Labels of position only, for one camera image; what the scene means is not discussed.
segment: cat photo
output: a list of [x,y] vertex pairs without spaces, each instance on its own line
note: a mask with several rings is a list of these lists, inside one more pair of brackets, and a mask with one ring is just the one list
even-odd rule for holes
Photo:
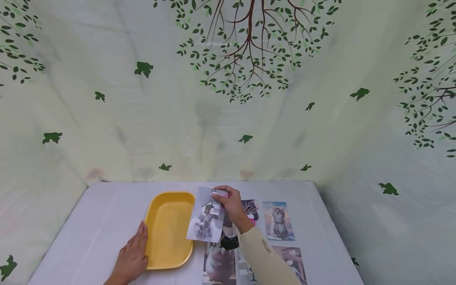
[[239,270],[239,284],[240,285],[259,285],[258,280],[255,278],[255,273],[249,266],[241,250],[236,249],[238,256],[238,270]]
[[307,285],[304,265],[302,264],[301,249],[281,246],[273,246],[272,248],[288,264],[288,266],[291,268],[291,271],[301,282],[301,285]]
[[[241,203],[242,209],[245,211],[245,215],[255,225],[256,221],[258,221],[259,218],[258,207],[255,205],[255,200],[241,200]],[[233,222],[231,222],[228,215],[225,215],[225,219],[223,221],[223,232],[227,236],[235,234]]]
[[221,190],[199,187],[188,225],[187,239],[212,243],[220,241],[225,209],[219,202],[212,199],[212,193],[226,194]]
[[268,239],[295,240],[285,202],[263,202],[263,214]]
[[202,283],[236,285],[234,250],[225,250],[220,244],[206,243]]

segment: beige sleeve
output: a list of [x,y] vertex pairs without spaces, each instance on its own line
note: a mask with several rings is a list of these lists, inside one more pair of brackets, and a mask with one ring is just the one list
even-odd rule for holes
[[284,260],[269,246],[258,228],[238,235],[239,247],[261,285],[301,285]]

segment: yellow tray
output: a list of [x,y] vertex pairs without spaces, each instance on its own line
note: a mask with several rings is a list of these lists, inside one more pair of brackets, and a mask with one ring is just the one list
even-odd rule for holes
[[154,198],[145,218],[149,237],[147,269],[177,268],[188,260],[193,241],[187,239],[195,197],[188,192],[165,192]]

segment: kitten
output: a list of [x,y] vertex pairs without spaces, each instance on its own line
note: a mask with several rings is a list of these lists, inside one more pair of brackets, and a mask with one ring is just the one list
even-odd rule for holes
[[212,237],[212,220],[217,219],[216,215],[201,214],[194,221],[194,230],[198,239],[205,239]]
[[245,214],[247,217],[250,219],[253,219],[255,221],[258,221],[258,211],[255,205],[255,200],[242,200],[242,209],[245,210]]
[[230,284],[234,272],[234,251],[225,250],[220,244],[209,243],[205,269],[211,281]]
[[271,236],[279,239],[288,239],[288,229],[286,228],[285,223],[285,211],[283,206],[272,207],[271,209],[272,216],[272,227],[271,227]]
[[[242,209],[245,211],[245,215],[254,221],[257,221],[259,218],[257,207],[255,205],[255,200],[241,200]],[[229,215],[225,215],[223,220],[223,232],[227,236],[234,235],[233,223],[231,222]]]

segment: white table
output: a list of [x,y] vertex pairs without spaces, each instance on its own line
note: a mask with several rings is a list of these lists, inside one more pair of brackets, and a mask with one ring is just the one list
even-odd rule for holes
[[[198,186],[230,185],[243,199],[287,202],[296,241],[271,245],[301,248],[309,285],[363,284],[317,189],[310,181],[232,182],[100,182],[85,191],[38,266],[29,285],[101,285],[109,276],[119,249],[136,232],[149,203],[159,193]],[[265,225],[257,223],[263,230]],[[179,269],[147,271],[133,285],[200,285],[204,245],[195,242],[192,256]]]

